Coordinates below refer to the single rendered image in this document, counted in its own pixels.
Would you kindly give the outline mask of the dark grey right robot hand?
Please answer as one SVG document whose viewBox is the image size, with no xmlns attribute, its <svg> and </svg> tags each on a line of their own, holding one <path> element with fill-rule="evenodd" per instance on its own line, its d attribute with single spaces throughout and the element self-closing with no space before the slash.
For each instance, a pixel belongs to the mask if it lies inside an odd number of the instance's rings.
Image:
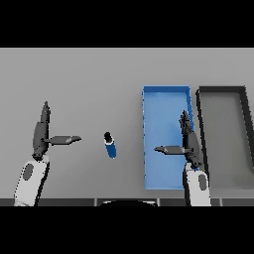
<svg viewBox="0 0 254 254">
<path fill-rule="evenodd" d="M 197 136 L 191 127 L 189 114 L 184 110 L 179 120 L 183 136 L 182 146 L 159 146 L 155 151 L 164 155 L 184 155 L 186 161 L 190 163 L 192 169 L 197 169 L 202 165 L 200 158 L 200 148 Z"/>
</svg>

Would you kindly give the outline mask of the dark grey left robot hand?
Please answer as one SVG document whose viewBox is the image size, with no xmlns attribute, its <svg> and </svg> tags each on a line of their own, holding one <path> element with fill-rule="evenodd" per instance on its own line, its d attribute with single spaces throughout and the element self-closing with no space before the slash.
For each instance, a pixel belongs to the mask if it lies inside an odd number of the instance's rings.
<svg viewBox="0 0 254 254">
<path fill-rule="evenodd" d="M 36 161 L 41 161 L 49 150 L 49 146 L 70 145 L 81 140 L 80 136 L 50 136 L 51 108 L 44 103 L 40 120 L 37 122 L 33 136 L 33 154 Z"/>
</svg>

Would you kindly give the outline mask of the blue bin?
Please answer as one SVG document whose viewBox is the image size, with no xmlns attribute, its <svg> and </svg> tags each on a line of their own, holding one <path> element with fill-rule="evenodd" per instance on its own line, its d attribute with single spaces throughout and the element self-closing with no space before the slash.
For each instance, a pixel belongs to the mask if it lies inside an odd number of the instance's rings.
<svg viewBox="0 0 254 254">
<path fill-rule="evenodd" d="M 144 85 L 143 154 L 146 191 L 182 190 L 184 155 L 164 155 L 155 151 L 160 146 L 182 146 L 183 136 L 179 120 L 183 111 L 194 128 L 191 88 L 188 85 Z"/>
</svg>

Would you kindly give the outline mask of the dark grey bin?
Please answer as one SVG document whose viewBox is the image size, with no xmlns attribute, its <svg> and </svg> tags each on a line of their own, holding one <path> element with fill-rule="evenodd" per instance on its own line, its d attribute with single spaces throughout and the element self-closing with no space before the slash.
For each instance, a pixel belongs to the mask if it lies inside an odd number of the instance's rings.
<svg viewBox="0 0 254 254">
<path fill-rule="evenodd" d="M 200 86 L 195 95 L 211 189 L 253 190 L 254 127 L 246 87 Z"/>
</svg>

